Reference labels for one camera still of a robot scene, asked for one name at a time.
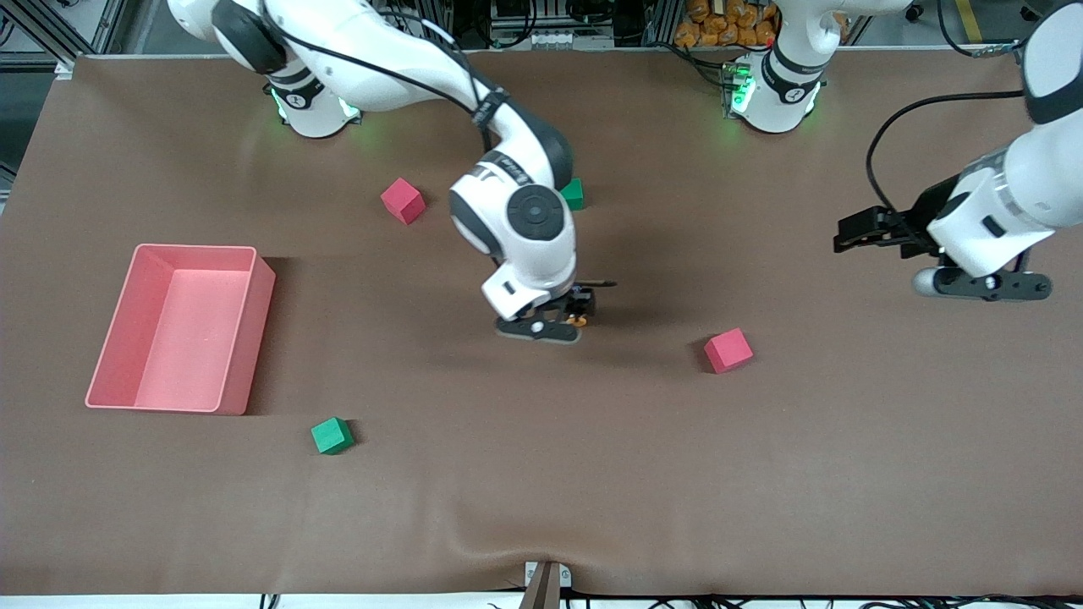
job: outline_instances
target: pink tray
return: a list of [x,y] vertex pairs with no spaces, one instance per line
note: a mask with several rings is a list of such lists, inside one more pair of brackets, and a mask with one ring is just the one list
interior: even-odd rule
[[251,247],[136,247],[87,405],[243,414],[273,286]]

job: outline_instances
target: wire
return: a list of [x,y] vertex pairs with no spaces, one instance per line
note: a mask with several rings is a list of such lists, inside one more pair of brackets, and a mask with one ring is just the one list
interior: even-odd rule
[[506,49],[508,47],[514,47],[516,44],[519,44],[520,42],[523,42],[527,38],[530,38],[531,34],[534,34],[534,27],[538,23],[538,8],[537,4],[534,3],[534,0],[525,0],[525,1],[529,3],[529,7],[526,8],[526,12],[523,13],[523,30],[513,41],[507,44],[497,42],[492,38],[490,38],[488,34],[485,34],[484,29],[480,25],[482,20],[480,20],[479,17],[482,15],[482,11],[479,11],[478,8],[479,7],[484,8],[484,5],[488,3],[488,0],[474,1],[474,11],[473,11],[474,31],[477,31],[478,36],[481,37],[486,48],[492,47],[494,49]]
[[[427,27],[435,31],[438,37],[441,40],[443,40],[448,47],[451,47],[452,50],[455,51],[456,54],[458,55],[460,60],[458,62],[459,65],[462,66],[462,69],[467,70],[467,76],[470,77],[470,91],[473,93],[474,107],[475,108],[481,107],[481,95],[478,93],[478,81],[479,81],[478,74],[474,72],[474,67],[473,64],[470,63],[470,59],[467,57],[466,51],[464,51],[462,47],[460,47],[459,43],[455,41],[455,37],[444,31],[444,29],[441,28],[439,25],[430,22],[429,20],[421,18],[417,15],[412,15],[409,13],[403,13],[396,11],[387,11],[387,10],[379,11],[379,14],[381,16],[393,16],[396,20],[414,21],[421,24],[421,27]],[[488,129],[481,129],[480,131],[481,131],[482,145],[484,146],[485,152],[493,150],[493,140],[488,133]]]
[[[413,79],[413,78],[410,78],[410,77],[408,77],[408,76],[406,76],[404,74],[400,74],[397,72],[388,69],[388,68],[382,67],[382,66],[378,66],[376,64],[366,62],[365,60],[361,60],[361,59],[357,59],[357,57],[354,57],[354,56],[351,56],[351,55],[347,55],[345,53],[340,53],[338,51],[335,51],[335,50],[331,50],[331,49],[327,49],[327,48],[321,47],[318,44],[313,44],[312,42],[309,42],[308,40],[302,40],[302,39],[298,38],[297,36],[293,36],[292,34],[290,34],[290,33],[286,31],[285,29],[283,29],[277,23],[275,23],[275,21],[273,18],[271,18],[271,15],[268,13],[268,10],[266,10],[266,4],[264,2],[262,2],[262,1],[260,2],[260,13],[261,13],[261,15],[263,17],[263,22],[266,23],[268,26],[270,26],[270,28],[272,29],[272,31],[274,31],[274,34],[276,34],[277,36],[280,36],[282,38],[284,38],[286,40],[289,40],[290,42],[293,42],[295,44],[300,44],[301,47],[304,47],[305,49],[309,49],[311,51],[315,51],[317,53],[323,53],[323,54],[325,54],[327,56],[335,57],[337,60],[342,60],[344,62],[348,62],[348,63],[351,63],[351,64],[354,64],[354,65],[358,65],[358,66],[364,67],[364,68],[368,68],[368,69],[370,69],[373,72],[378,72],[378,73],[380,73],[382,75],[390,76],[391,78],[394,78],[396,80],[402,80],[403,82],[406,82],[407,85],[413,85],[413,86],[417,87],[418,89],[428,91],[428,92],[432,93],[433,95],[443,98],[443,99],[447,100],[448,102],[452,102],[453,104],[455,104],[456,107],[458,107],[462,112],[465,112],[465,113],[473,116],[473,111],[471,111],[469,106],[467,106],[466,104],[464,104],[459,100],[455,99],[449,93],[441,91],[440,89],[436,89],[435,87],[430,87],[429,85],[426,85],[425,82],[420,82],[418,80],[415,80],[415,79]],[[404,17],[407,16],[407,13],[401,13],[401,14]],[[428,20],[421,20],[421,21],[422,21],[422,25],[426,24],[426,23],[429,23],[429,25],[427,27],[436,28],[439,31],[443,31],[443,30],[439,29],[439,27],[435,26],[435,24],[431,24],[431,22],[428,22]],[[466,64],[470,65],[470,62],[466,60],[466,53],[462,53],[461,49],[459,49],[459,52],[462,55],[462,59],[466,62]],[[474,99],[477,100],[478,99],[478,90],[475,88],[475,83],[474,83],[474,80],[473,80],[473,68],[472,67],[468,68],[468,73],[470,74],[470,79],[471,79],[470,80],[470,88],[473,90],[473,92],[474,92]],[[482,142],[485,145],[485,152],[488,152],[490,150],[492,150],[492,140],[490,139],[490,134],[488,134],[487,130],[483,130],[482,131]]]
[[695,57],[692,56],[692,53],[690,51],[681,50],[680,48],[675,47],[675,46],[673,46],[673,44],[670,44],[668,42],[654,41],[654,42],[648,42],[647,46],[648,47],[661,47],[663,49],[668,49],[674,54],[676,54],[678,57],[680,57],[680,59],[684,60],[686,62],[688,62],[689,64],[691,64],[692,67],[695,68],[695,72],[704,80],[706,80],[707,82],[709,82],[712,86],[718,87],[719,89],[725,89],[726,88],[725,83],[722,83],[720,80],[715,79],[709,73],[705,72],[707,68],[710,68],[710,69],[722,69],[722,65],[723,65],[722,63],[708,62],[708,61],[695,59]]
[[[394,10],[397,13],[397,14],[395,14],[395,25],[399,26],[399,29],[401,29],[401,30],[409,34],[409,24],[407,24],[406,20],[404,20],[402,17],[402,15],[406,13],[406,11],[403,10],[402,0],[388,0],[387,3],[388,3],[388,7],[391,7],[391,4],[394,4]],[[390,8],[389,9],[384,9],[384,11],[391,12],[391,9]]]
[[[887,198],[887,194],[884,193],[884,189],[880,187],[879,182],[876,180],[876,172],[873,169],[873,154],[876,152],[876,146],[879,141],[884,138],[884,133],[887,132],[888,128],[899,120],[906,114],[915,111],[919,107],[924,107],[931,104],[939,104],[942,102],[963,102],[963,101],[975,101],[975,100],[1007,100],[1010,98],[1021,98],[1022,90],[1017,91],[989,91],[984,93],[952,93],[949,95],[934,95],[931,98],[925,98],[924,100],[918,100],[912,104],[904,106],[899,112],[892,114],[880,128],[876,130],[876,134],[873,135],[873,141],[869,144],[869,152],[865,153],[865,176],[869,178],[869,184],[873,187],[873,192],[876,193],[877,198],[884,204],[884,207],[888,208],[892,213],[898,213],[899,210],[896,209],[895,205],[891,204]],[[906,232],[906,236],[913,239],[913,242],[919,246],[926,248],[931,247],[931,245],[924,238],[918,238],[917,234],[910,228],[905,222],[901,222],[902,229]],[[876,607],[898,609],[897,606],[886,605],[878,601],[867,602],[861,607],[861,609],[874,609]]]
[[966,49],[956,44],[955,41],[952,40],[952,37],[948,35],[948,26],[944,25],[943,0],[937,0],[937,21],[940,22],[940,34],[943,35],[944,40],[948,42],[948,46],[951,47],[953,51],[955,51],[961,55],[973,57],[974,55],[970,53],[970,51],[967,51]]
[[11,35],[14,33],[15,33],[15,24],[9,21],[6,16],[0,15],[0,37],[2,37],[2,39],[0,39],[0,47],[6,44],[8,41],[11,40]]
[[613,3],[606,3],[608,9],[601,13],[580,13],[578,12],[578,4],[579,2],[577,0],[569,0],[565,3],[564,14],[567,15],[567,18],[576,21],[584,25],[603,25],[605,23],[613,21],[613,12],[614,12]]
[[958,609],[960,607],[965,607],[975,602],[1013,602],[1016,605],[1027,605],[1030,607],[1036,607],[1038,609],[1056,609],[1053,605],[1045,602],[1043,600],[1038,600],[1036,598],[1021,598],[1018,596],[1009,596],[1006,594],[987,594],[983,596],[978,596],[970,599],[961,600],[958,602],[945,602],[944,606],[949,609]]
[[261,594],[260,595],[260,609],[275,609],[278,607],[278,601],[282,599],[280,594]]
[[952,37],[948,34],[948,26],[944,25],[944,3],[943,0],[937,0],[937,22],[940,24],[940,34],[944,37],[948,46],[952,48],[953,51],[961,55],[966,55],[967,57],[995,57],[997,55],[1003,55],[1005,53],[1010,53],[1016,49],[1021,49],[1027,46],[1027,41],[1030,39],[1025,38],[1015,42],[1014,44],[990,44],[982,49],[975,51],[967,51],[966,49],[960,47]]

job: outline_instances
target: green led light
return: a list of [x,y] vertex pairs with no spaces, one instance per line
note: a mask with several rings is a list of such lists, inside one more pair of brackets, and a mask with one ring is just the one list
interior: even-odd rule
[[748,109],[748,101],[752,100],[752,94],[755,92],[756,79],[748,77],[745,83],[733,94],[733,112],[742,113]]
[[339,105],[342,106],[342,112],[344,112],[347,116],[353,117],[361,114],[360,109],[345,103],[345,100],[343,100],[342,98],[339,98]]
[[283,120],[286,120],[286,108],[282,106],[282,99],[278,98],[278,92],[272,89],[271,96],[274,99],[275,105],[278,106],[278,116],[280,116]]
[[809,105],[805,106],[805,114],[809,114],[810,112],[812,112],[812,108],[815,107],[815,95],[819,92],[820,92],[820,85],[817,85],[815,88],[812,89],[812,92],[809,93]]

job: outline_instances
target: white robotic arm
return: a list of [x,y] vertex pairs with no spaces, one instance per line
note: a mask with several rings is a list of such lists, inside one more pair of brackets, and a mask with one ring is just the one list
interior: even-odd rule
[[1052,282],[1026,270],[1027,252],[1083,222],[1083,0],[1039,23],[1022,78],[1035,122],[1029,132],[927,189],[906,211],[877,206],[840,220],[835,250],[899,245],[903,258],[938,257],[938,267],[914,277],[925,296],[1047,298]]
[[[572,153],[559,131],[475,78],[465,60],[389,25],[364,0],[170,0],[178,21],[204,34],[206,18],[192,15],[197,2],[213,5],[213,30],[234,59],[266,74],[276,91],[293,87],[277,94],[293,106],[295,129],[335,125],[342,107],[382,112],[445,98],[495,131],[500,143],[452,186],[453,222],[497,263],[482,291],[500,316],[498,332],[578,339],[571,322],[591,314],[593,299],[574,283],[575,226],[558,192],[571,181]],[[297,87],[303,83],[306,94]],[[329,101],[321,105],[321,96]]]
[[774,44],[738,60],[751,83],[733,114],[768,133],[797,127],[812,112],[820,80],[841,40],[835,13],[880,15],[904,10],[911,0],[775,0],[782,27]]

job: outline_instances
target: brown tablecloth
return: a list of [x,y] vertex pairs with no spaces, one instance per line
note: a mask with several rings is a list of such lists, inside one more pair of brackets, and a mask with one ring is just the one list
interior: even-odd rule
[[[1040,303],[932,300],[926,261],[832,254],[874,203],[863,155],[918,98],[1018,86],[1009,59],[846,52],[769,137],[662,53],[475,62],[575,146],[580,273],[613,278],[574,347],[498,338],[491,263],[447,187],[480,156],[431,103],[305,141],[229,61],[82,60],[0,218],[0,591],[506,587],[591,593],[1083,592],[1083,238]],[[936,106],[878,153],[908,206],[1027,128]],[[379,193],[404,177],[407,228]],[[249,414],[91,411],[140,243],[249,244],[278,275]],[[756,360],[704,372],[740,326]],[[309,428],[362,442],[316,454]]]

